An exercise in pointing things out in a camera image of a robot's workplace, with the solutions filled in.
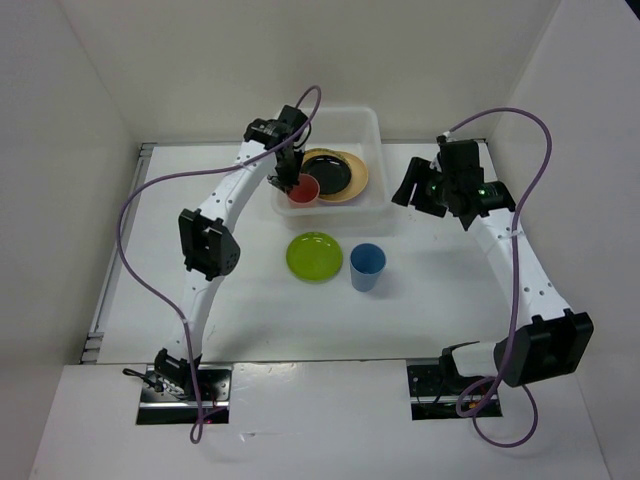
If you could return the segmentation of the red plastic cup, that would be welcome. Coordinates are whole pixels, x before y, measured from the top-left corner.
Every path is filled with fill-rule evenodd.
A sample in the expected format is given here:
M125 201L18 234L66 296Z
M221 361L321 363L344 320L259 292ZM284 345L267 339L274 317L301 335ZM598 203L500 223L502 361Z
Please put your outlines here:
M316 178L300 174L298 184L287 194L287 199L292 208L308 208L316 204L319 194L320 185Z

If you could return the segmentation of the orange plastic plate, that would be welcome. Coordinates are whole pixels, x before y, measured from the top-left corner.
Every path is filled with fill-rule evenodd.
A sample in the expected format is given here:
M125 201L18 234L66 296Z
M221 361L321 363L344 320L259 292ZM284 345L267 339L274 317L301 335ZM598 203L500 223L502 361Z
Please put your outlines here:
M341 200L345 204L358 197L369 180L368 168L358 156L324 148L305 153L302 172L318 181L319 198Z

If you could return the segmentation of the green plastic plate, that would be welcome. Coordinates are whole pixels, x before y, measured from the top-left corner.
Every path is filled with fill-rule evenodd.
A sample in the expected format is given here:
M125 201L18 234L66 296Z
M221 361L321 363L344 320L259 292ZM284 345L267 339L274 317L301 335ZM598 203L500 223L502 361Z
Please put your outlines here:
M340 272L343 251L337 240L329 234L305 232L289 243L285 262L297 279L308 283L324 283Z

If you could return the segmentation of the blue plastic cup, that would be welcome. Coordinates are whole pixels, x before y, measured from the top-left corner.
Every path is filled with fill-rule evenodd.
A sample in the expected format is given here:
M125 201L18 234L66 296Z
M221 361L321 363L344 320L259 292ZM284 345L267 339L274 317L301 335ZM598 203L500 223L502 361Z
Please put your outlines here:
M368 292L374 288L386 266L386 255L378 245L361 243L352 249L349 264L353 288Z

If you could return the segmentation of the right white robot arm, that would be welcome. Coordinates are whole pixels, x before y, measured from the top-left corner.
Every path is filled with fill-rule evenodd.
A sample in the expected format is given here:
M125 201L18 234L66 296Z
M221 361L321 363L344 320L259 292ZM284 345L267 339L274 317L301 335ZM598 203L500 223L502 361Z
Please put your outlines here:
M459 393L476 380L496 376L519 387L576 371L594 323L552 286L514 217L516 203L507 186L486 180L476 141L444 142L432 160L412 157L392 201L458 219L486 255L511 304L505 339L442 350L438 380L443 389Z

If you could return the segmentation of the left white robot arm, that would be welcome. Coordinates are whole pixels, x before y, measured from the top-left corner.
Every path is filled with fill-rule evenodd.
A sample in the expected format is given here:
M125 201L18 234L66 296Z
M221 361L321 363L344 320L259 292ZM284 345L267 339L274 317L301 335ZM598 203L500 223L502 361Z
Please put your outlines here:
M291 137L297 141L309 117L286 105L275 119L252 121L243 136L236 164L214 192L195 210L178 218L185 285L179 303L183 325L154 360L158 382L173 397L192 400L199 387L197 368L202 355L204 328L222 281L237 266L241 249L233 236L240 213L264 180L288 193L298 185L303 150L295 143L272 149Z

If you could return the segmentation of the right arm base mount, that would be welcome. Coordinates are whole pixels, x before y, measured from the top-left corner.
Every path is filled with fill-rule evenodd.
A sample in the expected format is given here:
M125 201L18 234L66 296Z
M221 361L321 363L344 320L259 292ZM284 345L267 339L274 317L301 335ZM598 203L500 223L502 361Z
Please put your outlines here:
M457 400L462 390L475 382L476 378L463 378L457 384L453 380L445 380L436 359L407 361L406 372L412 420L461 419L456 413ZM482 385L463 397L462 410L477 407L487 391L488 387ZM493 395L478 417L502 417L498 394Z

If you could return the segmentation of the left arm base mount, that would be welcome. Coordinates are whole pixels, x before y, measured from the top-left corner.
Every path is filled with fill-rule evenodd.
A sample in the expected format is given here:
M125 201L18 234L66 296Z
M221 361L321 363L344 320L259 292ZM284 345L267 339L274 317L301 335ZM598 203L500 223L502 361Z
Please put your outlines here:
M159 390L153 366L143 370L146 380L140 392L136 424L187 425L197 419L195 396L173 395L171 387ZM232 367L202 364L198 370L202 406L206 424L227 424L229 420Z

